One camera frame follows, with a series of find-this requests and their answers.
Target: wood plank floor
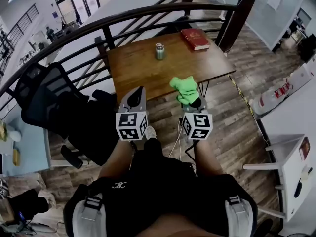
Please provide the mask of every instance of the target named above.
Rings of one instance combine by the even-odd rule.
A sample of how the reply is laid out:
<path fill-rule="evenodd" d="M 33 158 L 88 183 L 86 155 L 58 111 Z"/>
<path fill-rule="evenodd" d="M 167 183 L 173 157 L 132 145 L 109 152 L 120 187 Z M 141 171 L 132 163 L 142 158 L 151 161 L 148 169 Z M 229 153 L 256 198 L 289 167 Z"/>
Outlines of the wood plank floor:
<path fill-rule="evenodd" d="M 192 11 L 191 16 L 206 17 L 214 14 Z M 214 24 L 205 23 L 199 26 L 208 29 L 216 27 Z M 228 59 L 237 69 L 232 77 L 249 99 L 289 76 L 301 64 L 299 56 L 294 51 L 280 49 L 276 53 L 270 52 L 247 26 L 244 26 L 228 53 Z M 177 138 L 178 118 L 182 114 L 181 106 L 175 100 L 175 96 L 176 94 L 171 94 L 148 102 L 149 120 L 156 129 L 165 156 L 169 155 Z M 259 205 L 278 210 L 278 197 L 274 189 L 276 181 L 273 173 L 242 169 L 245 163 L 268 162 L 269 158 L 264 150 L 265 143 L 256 122 L 229 78 L 222 77 L 211 81 L 206 100 L 208 111 L 213 114 L 214 126 L 209 142 L 223 169 L 233 175 Z M 66 142 L 54 134 L 50 134 L 49 141 L 53 158 L 61 159 L 60 147 Z M 182 161 L 190 162 L 190 158 L 184 154 L 184 150 L 188 146 L 189 143 L 185 136 L 182 136 Z M 179 158 L 179 156 L 178 144 L 172 157 Z M 90 184 L 96 180 L 99 171 L 100 167 L 93 163 L 79 170 L 64 167 L 41 171 L 40 174 L 46 183 L 47 190 L 55 196 L 56 208 L 45 214 L 37 215 L 34 221 L 49 224 L 55 228 L 58 221 L 63 221 L 63 206 L 71 198 L 78 185 L 80 183 Z M 37 184 L 36 180 L 41 179 L 41 176 L 33 174 L 25 178 L 8 178 L 11 193 L 17 195 L 34 187 Z M 267 215 L 259 213 L 258 221 L 261 222 L 267 217 Z M 277 226 L 279 220 L 274 217 L 270 218 Z M 67 235 L 64 226 L 59 224 L 56 234 L 46 236 L 65 237 Z"/>

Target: yellow and black tape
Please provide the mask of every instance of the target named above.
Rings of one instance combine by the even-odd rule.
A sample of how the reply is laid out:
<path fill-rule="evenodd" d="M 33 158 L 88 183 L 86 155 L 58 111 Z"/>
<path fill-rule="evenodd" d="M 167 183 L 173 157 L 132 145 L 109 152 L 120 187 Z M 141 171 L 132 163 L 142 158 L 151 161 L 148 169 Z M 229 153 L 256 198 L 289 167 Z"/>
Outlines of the yellow and black tape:
<path fill-rule="evenodd" d="M 235 86 L 235 88 L 238 90 L 239 92 L 239 95 L 243 98 L 243 100 L 245 101 L 248 109 L 250 110 L 252 116 L 255 118 L 254 114 L 253 114 L 253 110 L 251 108 L 251 106 L 249 105 L 249 101 L 247 100 L 247 98 L 245 97 L 245 95 L 243 94 L 243 92 L 241 91 L 241 89 L 238 87 L 238 85 L 236 84 L 236 82 L 234 81 L 234 79 L 230 76 L 230 75 L 227 75 L 228 78 L 232 81 L 233 85 Z"/>

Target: green towel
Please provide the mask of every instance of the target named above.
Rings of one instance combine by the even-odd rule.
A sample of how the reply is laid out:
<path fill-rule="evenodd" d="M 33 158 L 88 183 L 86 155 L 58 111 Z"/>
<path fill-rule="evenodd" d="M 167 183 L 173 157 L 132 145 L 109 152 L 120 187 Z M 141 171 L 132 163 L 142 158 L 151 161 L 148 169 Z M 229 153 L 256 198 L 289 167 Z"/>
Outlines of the green towel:
<path fill-rule="evenodd" d="M 174 77 L 169 84 L 180 93 L 180 95 L 177 96 L 177 100 L 184 105 L 191 104 L 199 98 L 197 91 L 198 85 L 194 81 L 193 76 L 183 80 Z"/>

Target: white cube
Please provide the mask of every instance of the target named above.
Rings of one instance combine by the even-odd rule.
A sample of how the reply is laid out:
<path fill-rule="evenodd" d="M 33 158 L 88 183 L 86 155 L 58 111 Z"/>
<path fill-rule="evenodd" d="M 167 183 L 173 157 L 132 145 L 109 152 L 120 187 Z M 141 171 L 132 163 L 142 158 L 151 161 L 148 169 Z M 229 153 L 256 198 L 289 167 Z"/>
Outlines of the white cube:
<path fill-rule="evenodd" d="M 206 140 L 213 130 L 211 114 L 184 113 L 182 127 L 191 140 Z"/>
<path fill-rule="evenodd" d="M 121 140 L 141 140 L 148 126 L 147 113 L 116 113 L 115 124 Z"/>

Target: white shoe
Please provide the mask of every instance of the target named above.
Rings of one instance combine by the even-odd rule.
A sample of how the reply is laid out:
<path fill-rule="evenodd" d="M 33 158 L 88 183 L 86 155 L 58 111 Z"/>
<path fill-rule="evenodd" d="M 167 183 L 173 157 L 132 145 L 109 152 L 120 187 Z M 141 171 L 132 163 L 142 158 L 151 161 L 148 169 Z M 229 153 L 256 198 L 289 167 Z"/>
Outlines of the white shoe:
<path fill-rule="evenodd" d="M 156 131 L 152 126 L 147 126 L 145 130 L 146 139 L 149 140 L 151 138 L 157 139 Z"/>

